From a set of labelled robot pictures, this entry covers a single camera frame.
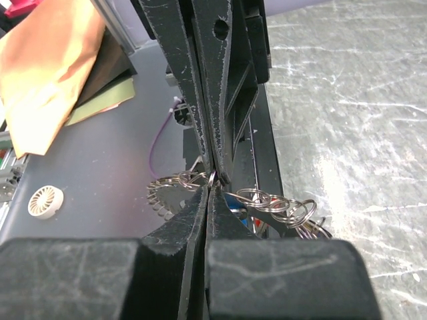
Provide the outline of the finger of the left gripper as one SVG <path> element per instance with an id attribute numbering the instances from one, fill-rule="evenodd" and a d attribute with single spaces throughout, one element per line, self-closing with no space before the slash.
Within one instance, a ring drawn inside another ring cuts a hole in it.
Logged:
<path id="1" fill-rule="evenodd" d="M 195 42 L 219 180 L 232 180 L 234 153 L 258 95 L 242 1 L 193 1 Z"/>
<path id="2" fill-rule="evenodd" d="M 213 171 L 207 121 L 193 37 L 179 1 L 142 1 L 141 7 L 187 103 L 206 173 Z"/>

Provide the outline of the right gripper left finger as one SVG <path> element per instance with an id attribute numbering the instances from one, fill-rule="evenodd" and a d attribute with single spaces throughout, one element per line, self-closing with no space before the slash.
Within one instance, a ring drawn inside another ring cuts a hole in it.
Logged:
<path id="1" fill-rule="evenodd" d="M 2 319 L 207 319 L 209 190 L 138 239 L 13 239 L 1 246 Z"/>

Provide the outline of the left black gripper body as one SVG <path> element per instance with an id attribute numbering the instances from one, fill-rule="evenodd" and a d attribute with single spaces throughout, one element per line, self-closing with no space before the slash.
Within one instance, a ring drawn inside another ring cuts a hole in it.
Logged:
<path id="1" fill-rule="evenodd" d="M 150 27 L 150 24 L 143 12 L 141 2 L 138 1 L 136 5 L 137 14 L 141 19 L 143 26 L 145 27 L 149 38 L 156 40 L 155 35 Z M 201 79 L 201 63 L 198 59 L 196 42 L 195 42 L 195 28 L 193 26 L 194 11 L 193 1 L 179 1 L 181 6 L 184 8 L 183 15 L 187 28 L 187 34 L 193 37 L 193 43 L 195 46 L 195 54 L 197 57 L 197 65 L 199 67 L 199 74 Z M 254 60 L 254 67 L 257 77 L 258 86 L 267 82 L 270 78 L 270 45 L 268 41 L 268 32 L 266 30 L 266 14 L 263 1 L 242 1 L 245 12 L 246 27 L 248 31 L 248 37 L 250 40 L 250 46 L 252 50 L 252 56 Z"/>

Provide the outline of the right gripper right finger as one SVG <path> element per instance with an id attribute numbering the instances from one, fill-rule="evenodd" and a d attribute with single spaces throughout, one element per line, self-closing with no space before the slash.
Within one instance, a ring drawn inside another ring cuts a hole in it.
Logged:
<path id="1" fill-rule="evenodd" d="M 258 239 L 220 187 L 207 208 L 211 319 L 381 319 L 364 260 L 343 240 Z"/>

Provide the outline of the large silver keyring with rings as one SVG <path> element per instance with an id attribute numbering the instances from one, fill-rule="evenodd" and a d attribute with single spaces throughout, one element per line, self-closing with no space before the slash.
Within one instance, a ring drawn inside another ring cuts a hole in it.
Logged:
<path id="1" fill-rule="evenodd" d="M 202 185 L 212 186 L 216 173 L 210 175 L 197 171 L 182 171 L 152 181 L 147 186 L 147 200 L 164 220 L 170 220 L 179 212 L 166 196 L 167 191 L 195 192 Z M 302 239 L 331 239 L 332 234 L 325 229 L 326 218 L 314 221 L 318 204 L 313 199 L 299 201 L 283 195 L 269 194 L 254 188 L 243 188 L 236 192 L 224 192 L 226 205 L 240 221 L 256 235 L 261 235 L 267 227 L 277 225 L 276 231 L 294 231 Z"/>

